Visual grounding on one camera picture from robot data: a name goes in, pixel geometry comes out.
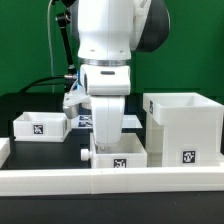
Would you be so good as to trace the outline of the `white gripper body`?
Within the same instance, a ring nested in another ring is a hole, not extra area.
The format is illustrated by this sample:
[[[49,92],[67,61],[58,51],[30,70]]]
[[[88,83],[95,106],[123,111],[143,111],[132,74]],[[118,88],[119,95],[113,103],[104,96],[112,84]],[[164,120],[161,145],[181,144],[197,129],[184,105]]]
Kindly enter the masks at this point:
[[[121,138],[124,96],[92,96],[94,140],[97,146],[117,145]]]

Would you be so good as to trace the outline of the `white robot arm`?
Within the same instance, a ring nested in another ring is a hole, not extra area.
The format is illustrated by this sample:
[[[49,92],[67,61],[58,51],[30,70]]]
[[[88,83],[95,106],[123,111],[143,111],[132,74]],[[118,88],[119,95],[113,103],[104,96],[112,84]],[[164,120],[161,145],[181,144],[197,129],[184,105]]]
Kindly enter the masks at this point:
[[[121,138],[125,97],[131,91],[131,53],[153,52],[165,42],[169,12],[164,0],[77,0],[70,10],[94,141],[112,146]]]

